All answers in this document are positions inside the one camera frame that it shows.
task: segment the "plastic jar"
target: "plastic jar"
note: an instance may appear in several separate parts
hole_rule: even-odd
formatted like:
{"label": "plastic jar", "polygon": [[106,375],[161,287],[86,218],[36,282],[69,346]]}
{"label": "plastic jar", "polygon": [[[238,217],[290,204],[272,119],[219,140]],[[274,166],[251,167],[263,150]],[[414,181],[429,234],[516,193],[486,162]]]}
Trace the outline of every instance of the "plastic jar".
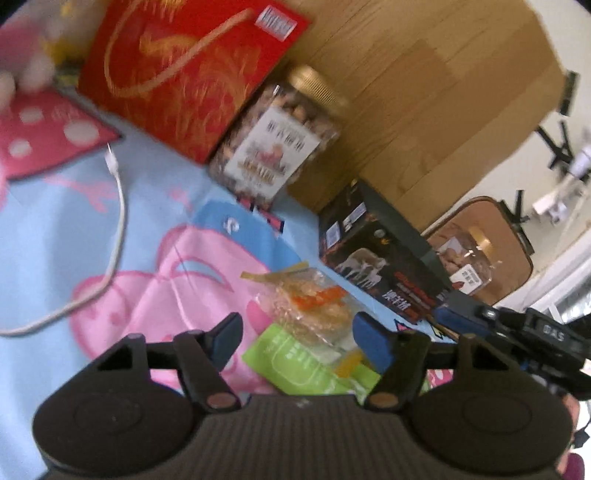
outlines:
{"label": "plastic jar", "polygon": [[493,278],[493,246],[490,240],[475,227],[464,230],[450,225],[448,240],[437,249],[437,255],[449,273],[454,288],[467,295],[474,295],[488,285]]}
{"label": "plastic jar", "polygon": [[210,163],[212,178],[269,208],[340,133],[344,101],[311,67],[293,68],[285,83],[264,87],[226,134]]}

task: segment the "green package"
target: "green package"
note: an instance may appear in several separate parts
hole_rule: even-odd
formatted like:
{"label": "green package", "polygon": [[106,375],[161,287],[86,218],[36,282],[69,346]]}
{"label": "green package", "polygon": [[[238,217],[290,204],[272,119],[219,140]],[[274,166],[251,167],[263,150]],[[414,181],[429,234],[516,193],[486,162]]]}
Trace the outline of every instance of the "green package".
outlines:
{"label": "green package", "polygon": [[242,359],[288,395],[354,393],[362,402],[380,378],[364,365],[358,365],[349,378],[337,377],[276,323],[263,332]]}

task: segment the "plastic snack bag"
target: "plastic snack bag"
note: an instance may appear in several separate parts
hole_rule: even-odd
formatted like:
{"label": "plastic snack bag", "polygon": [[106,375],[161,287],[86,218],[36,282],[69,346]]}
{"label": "plastic snack bag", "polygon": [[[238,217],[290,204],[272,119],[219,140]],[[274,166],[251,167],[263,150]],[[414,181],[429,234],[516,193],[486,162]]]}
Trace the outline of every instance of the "plastic snack bag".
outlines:
{"label": "plastic snack bag", "polygon": [[355,366],[347,378],[338,376],[277,324],[265,330],[242,359],[288,395],[351,393],[363,402],[379,381],[379,375],[363,364]]}
{"label": "plastic snack bag", "polygon": [[243,273],[242,278],[271,287],[257,298],[262,310],[340,377],[362,361],[352,325],[363,306],[321,271],[302,263],[271,274]]}

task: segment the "gold lid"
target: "gold lid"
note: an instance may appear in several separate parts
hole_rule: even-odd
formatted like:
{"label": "gold lid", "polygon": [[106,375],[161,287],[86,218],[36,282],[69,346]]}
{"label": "gold lid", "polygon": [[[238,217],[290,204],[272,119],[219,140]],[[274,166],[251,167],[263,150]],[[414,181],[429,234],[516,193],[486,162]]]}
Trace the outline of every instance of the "gold lid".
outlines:
{"label": "gold lid", "polygon": [[492,246],[491,241],[486,237],[486,235],[476,226],[468,227],[468,233],[472,236],[476,244],[478,245],[478,250],[486,255],[488,260],[493,260],[495,249]]}
{"label": "gold lid", "polygon": [[298,65],[290,70],[287,82],[297,91],[306,95],[324,107],[328,113],[342,116],[345,113],[347,102],[338,95],[326,80],[308,65]]}

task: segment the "pink cartoon print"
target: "pink cartoon print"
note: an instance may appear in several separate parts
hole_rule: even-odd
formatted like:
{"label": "pink cartoon print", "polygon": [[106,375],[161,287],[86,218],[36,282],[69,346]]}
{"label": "pink cartoon print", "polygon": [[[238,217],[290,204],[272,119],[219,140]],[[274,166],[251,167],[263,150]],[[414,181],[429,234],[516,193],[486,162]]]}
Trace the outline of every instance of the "pink cartoon print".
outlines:
{"label": "pink cartoon print", "polygon": [[453,370],[427,370],[427,380],[431,388],[450,382],[453,378]]}
{"label": "pink cartoon print", "polygon": [[70,180],[62,175],[48,175],[44,178],[46,183],[59,185],[80,193],[88,200],[91,207],[99,213],[106,213],[107,207],[104,200],[116,200],[117,191],[111,181],[99,181],[94,183],[82,183]]}
{"label": "pink cartoon print", "polygon": [[[202,269],[190,270],[194,262]],[[103,297],[71,316],[70,327],[84,352],[95,358],[129,333],[143,333],[148,342],[168,341],[187,330],[210,330],[238,312],[244,321],[243,339],[222,377],[237,393],[270,393],[273,389],[242,361],[242,354],[271,323],[254,301],[261,286],[241,279],[243,271],[260,274],[268,269],[223,234],[181,225],[161,241],[154,273],[119,272]],[[74,299],[101,279],[79,284]],[[175,372],[154,371],[152,378],[179,386]]]}
{"label": "pink cartoon print", "polygon": [[186,190],[183,190],[181,187],[174,187],[168,191],[168,197],[183,205],[185,212],[189,214],[193,213],[193,205],[191,205],[191,200]]}
{"label": "pink cartoon print", "polygon": [[8,182],[6,181],[6,177],[4,176],[4,169],[2,168],[2,164],[0,164],[0,210],[4,207],[4,200],[6,200],[6,195],[8,193]]}

